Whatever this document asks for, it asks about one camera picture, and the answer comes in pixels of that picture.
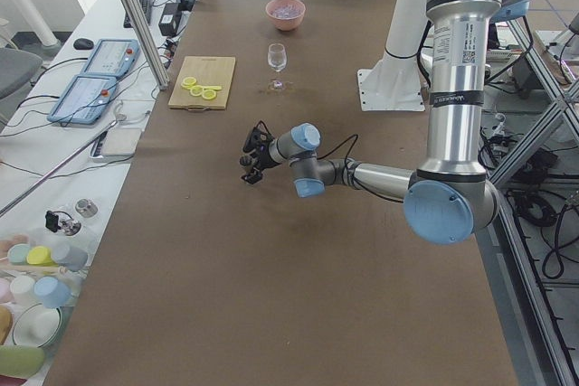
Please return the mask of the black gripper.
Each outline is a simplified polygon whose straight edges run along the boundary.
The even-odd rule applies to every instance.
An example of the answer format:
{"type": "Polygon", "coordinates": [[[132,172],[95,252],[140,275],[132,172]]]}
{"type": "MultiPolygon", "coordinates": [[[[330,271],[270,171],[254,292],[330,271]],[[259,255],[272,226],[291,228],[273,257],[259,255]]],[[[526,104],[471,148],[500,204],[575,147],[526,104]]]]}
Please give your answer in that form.
{"type": "Polygon", "coordinates": [[[254,167],[248,166],[245,168],[245,174],[242,179],[247,184],[256,184],[262,177],[262,170],[274,167],[274,160],[269,151],[269,143],[271,142],[271,134],[263,131],[258,127],[253,127],[245,139],[242,151],[244,153],[252,153],[254,158],[254,167]]]}

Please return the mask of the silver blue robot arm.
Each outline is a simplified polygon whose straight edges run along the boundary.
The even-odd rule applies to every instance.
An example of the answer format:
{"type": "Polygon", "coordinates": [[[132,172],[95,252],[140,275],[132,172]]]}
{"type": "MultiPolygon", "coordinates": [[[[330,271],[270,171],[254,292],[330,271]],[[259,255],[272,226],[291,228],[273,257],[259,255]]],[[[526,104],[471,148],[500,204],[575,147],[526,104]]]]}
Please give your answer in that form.
{"type": "Polygon", "coordinates": [[[489,26],[527,13],[530,0],[397,0],[383,58],[358,73],[368,110],[413,110],[421,103],[422,40],[433,38],[428,73],[426,157],[413,170],[371,165],[351,157],[318,155],[318,129],[304,123],[275,137],[254,127],[243,147],[247,184],[287,164],[297,194],[322,194],[330,185],[365,190],[403,205],[421,238],[452,244],[492,223],[498,192],[478,159],[489,26]]]}

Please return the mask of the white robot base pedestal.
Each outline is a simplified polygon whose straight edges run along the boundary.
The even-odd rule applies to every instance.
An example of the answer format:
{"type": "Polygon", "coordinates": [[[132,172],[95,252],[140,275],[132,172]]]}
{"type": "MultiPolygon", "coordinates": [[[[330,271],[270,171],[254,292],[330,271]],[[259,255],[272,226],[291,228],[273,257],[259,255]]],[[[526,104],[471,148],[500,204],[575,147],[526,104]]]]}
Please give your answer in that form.
{"type": "Polygon", "coordinates": [[[427,23],[426,0],[396,0],[384,55],[371,70],[360,70],[363,111],[423,111],[417,52],[427,23]]]}

